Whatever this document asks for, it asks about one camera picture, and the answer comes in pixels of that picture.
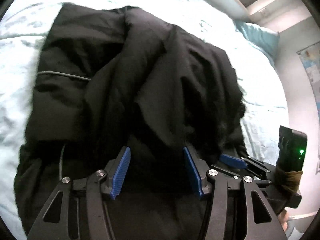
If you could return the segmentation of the person's right hand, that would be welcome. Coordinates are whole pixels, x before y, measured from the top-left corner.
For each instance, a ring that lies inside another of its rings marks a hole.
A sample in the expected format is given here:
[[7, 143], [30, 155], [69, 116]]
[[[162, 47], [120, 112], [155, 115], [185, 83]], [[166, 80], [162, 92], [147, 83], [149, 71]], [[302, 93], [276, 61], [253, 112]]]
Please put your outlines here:
[[284, 209], [283, 211], [281, 211], [281, 213], [279, 215], [277, 215], [277, 218], [281, 224], [282, 229], [284, 231], [286, 231], [287, 227], [288, 227], [287, 221], [289, 219], [289, 214], [288, 214], [287, 210]]

